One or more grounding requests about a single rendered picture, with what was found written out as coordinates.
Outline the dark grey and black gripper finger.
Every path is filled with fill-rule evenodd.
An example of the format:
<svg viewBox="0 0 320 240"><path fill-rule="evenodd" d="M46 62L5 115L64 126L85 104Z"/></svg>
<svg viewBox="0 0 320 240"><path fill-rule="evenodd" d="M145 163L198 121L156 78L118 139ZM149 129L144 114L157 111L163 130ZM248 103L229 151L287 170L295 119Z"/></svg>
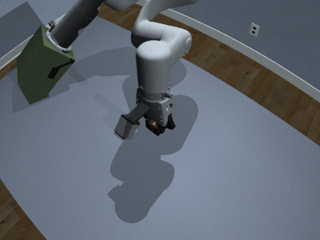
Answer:
<svg viewBox="0 0 320 240"><path fill-rule="evenodd" d="M168 116L168 121L167 121L167 124L165 126L161 126L159 124L157 124L157 127L156 127L156 135L159 136L160 134L163 134L165 132L165 129L168 128L170 130L173 130L175 128L175 124L174 124L174 121L171 117L171 115Z"/></svg>
<svg viewBox="0 0 320 240"><path fill-rule="evenodd" d="M146 125L146 128L148 128L148 122L151 120L151 118L149 118L148 116L144 115L143 116L145 118L145 125Z"/></svg>

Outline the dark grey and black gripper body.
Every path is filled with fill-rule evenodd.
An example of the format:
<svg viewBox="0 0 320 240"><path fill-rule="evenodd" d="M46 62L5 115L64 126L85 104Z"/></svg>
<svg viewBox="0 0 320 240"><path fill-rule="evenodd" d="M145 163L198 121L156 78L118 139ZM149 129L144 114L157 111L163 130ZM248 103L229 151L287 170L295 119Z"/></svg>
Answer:
<svg viewBox="0 0 320 240"><path fill-rule="evenodd" d="M164 98L164 100L159 101L149 101L144 99L139 93L139 86L137 87L136 92L136 103L137 106L140 103L144 103L150 108L145 115L152 119L154 122L160 126L165 127L168 122L168 116L171 115L172 119L175 117L175 100L174 96L171 99Z"/></svg>

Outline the brown cube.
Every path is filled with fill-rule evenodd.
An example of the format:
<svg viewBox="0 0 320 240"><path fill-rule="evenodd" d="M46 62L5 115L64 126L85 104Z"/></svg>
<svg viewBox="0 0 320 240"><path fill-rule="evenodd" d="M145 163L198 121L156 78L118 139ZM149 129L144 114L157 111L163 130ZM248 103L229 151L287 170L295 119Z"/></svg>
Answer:
<svg viewBox="0 0 320 240"><path fill-rule="evenodd" d="M148 129L156 135L156 127L158 126L157 123L151 119L147 124Z"/></svg>

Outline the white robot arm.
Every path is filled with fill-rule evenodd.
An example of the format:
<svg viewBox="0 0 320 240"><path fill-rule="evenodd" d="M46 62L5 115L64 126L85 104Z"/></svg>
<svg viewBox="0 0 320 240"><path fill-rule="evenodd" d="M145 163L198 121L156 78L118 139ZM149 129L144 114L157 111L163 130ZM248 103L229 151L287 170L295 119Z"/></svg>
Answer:
<svg viewBox="0 0 320 240"><path fill-rule="evenodd" d="M49 22L51 29L45 37L57 50L69 53L71 44L98 15L104 3L115 11L123 11L139 0L77 0L58 24ZM171 99L171 67L187 54L192 45L191 34L182 28L152 22L160 12L197 3L199 0L149 0L141 8L131 32L136 50L136 69L139 94L148 101ZM122 114L115 132L131 140L137 122L150 107L140 103L128 114Z"/></svg>

